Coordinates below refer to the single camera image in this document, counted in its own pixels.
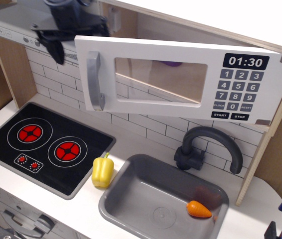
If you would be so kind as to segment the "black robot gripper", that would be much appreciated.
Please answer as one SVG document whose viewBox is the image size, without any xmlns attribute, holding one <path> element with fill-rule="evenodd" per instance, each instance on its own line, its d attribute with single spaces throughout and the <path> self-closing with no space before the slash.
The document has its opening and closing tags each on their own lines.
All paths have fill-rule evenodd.
<svg viewBox="0 0 282 239">
<path fill-rule="evenodd" d="M 31 30 L 36 32 L 39 42 L 57 64 L 64 64 L 64 49 L 60 41 L 74 40 L 77 35 L 109 37 L 107 19 L 86 12 L 91 0 L 45 0 L 51 17 L 33 23 Z"/>
</svg>

